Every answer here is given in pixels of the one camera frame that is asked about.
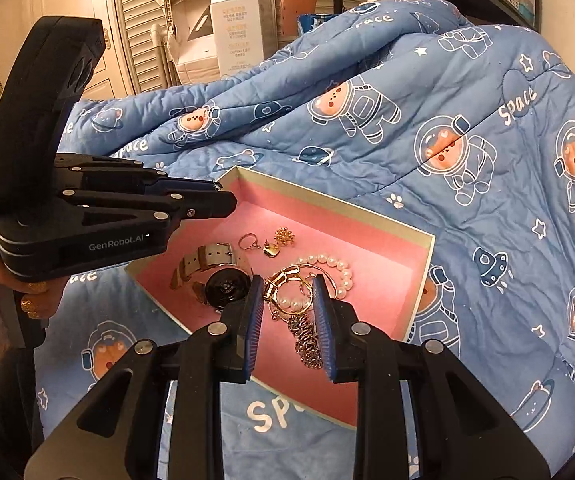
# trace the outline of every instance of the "gold chain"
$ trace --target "gold chain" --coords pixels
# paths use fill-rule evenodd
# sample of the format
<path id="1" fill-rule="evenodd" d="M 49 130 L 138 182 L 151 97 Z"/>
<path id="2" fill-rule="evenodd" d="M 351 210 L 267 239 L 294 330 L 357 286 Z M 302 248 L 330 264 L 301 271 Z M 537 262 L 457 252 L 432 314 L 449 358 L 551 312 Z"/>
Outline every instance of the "gold chain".
<path id="1" fill-rule="evenodd" d="M 291 316 L 287 320 L 287 327 L 296 338 L 295 349 L 301 361 L 308 368 L 321 368 L 321 350 L 314 331 L 314 323 L 307 314 Z"/>

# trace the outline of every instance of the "wristwatch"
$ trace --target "wristwatch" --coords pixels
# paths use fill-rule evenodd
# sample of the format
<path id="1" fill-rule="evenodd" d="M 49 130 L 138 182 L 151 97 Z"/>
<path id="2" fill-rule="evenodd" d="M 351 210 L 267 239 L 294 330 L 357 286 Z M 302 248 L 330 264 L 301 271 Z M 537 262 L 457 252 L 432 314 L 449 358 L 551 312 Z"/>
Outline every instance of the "wristwatch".
<path id="1" fill-rule="evenodd" d="M 243 251 L 230 244 L 209 244 L 183 256 L 179 277 L 181 286 L 189 286 L 200 303 L 221 312 L 228 303 L 247 295 L 252 268 Z"/>

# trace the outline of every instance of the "gold nail polish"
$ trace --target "gold nail polish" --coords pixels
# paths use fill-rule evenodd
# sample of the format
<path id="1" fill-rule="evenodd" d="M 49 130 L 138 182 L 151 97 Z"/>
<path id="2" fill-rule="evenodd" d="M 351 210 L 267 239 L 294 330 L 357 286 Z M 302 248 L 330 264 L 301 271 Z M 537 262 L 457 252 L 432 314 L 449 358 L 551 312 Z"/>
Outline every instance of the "gold nail polish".
<path id="1" fill-rule="evenodd" d="M 27 312 L 28 314 L 31 312 L 35 312 L 37 309 L 37 307 L 34 305 L 34 303 L 32 303 L 31 300 L 28 300 L 27 298 L 23 298 L 21 300 L 21 310 L 23 310 L 24 312 Z"/>
<path id="2" fill-rule="evenodd" d="M 48 290 L 48 284 L 46 282 L 28 283 L 28 288 L 34 292 L 34 294 L 40 294 Z"/>

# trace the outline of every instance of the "watch strap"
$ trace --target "watch strap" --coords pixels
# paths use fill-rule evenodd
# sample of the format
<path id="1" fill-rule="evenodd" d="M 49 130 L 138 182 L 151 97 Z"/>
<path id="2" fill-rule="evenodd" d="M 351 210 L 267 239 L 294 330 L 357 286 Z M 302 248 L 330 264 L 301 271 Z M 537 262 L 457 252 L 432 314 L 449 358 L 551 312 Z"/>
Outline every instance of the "watch strap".
<path id="1" fill-rule="evenodd" d="M 181 281 L 189 282 L 195 272 L 203 272 L 222 265 L 236 265 L 236 254 L 230 244 L 209 244 L 183 256 L 179 263 Z"/>

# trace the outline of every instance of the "star print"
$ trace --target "star print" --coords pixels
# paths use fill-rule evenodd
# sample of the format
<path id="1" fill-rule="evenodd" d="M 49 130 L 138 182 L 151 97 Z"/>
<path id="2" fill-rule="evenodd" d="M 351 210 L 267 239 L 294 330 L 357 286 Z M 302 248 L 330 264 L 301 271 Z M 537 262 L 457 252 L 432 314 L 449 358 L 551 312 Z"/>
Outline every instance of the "star print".
<path id="1" fill-rule="evenodd" d="M 545 229 L 546 229 L 545 222 L 542 222 L 540 218 L 537 218 L 535 226 L 532 227 L 532 232 L 538 236 L 539 240 L 542 240 L 547 236 Z"/>
<path id="2" fill-rule="evenodd" d="M 37 399 L 39 400 L 39 406 L 45 411 L 48 408 L 48 394 L 46 393 L 46 389 L 42 388 L 41 391 L 37 394 Z"/>
<path id="3" fill-rule="evenodd" d="M 525 70 L 525 73 L 534 71 L 534 65 L 532 64 L 532 59 L 526 56 L 525 54 L 521 54 L 521 59 L 519 60 L 519 63 L 523 65 L 523 70 Z"/>
<path id="4" fill-rule="evenodd" d="M 543 325 L 535 326 L 532 329 L 532 332 L 535 332 L 539 339 L 543 339 L 545 337 L 545 330 L 543 330 Z"/>

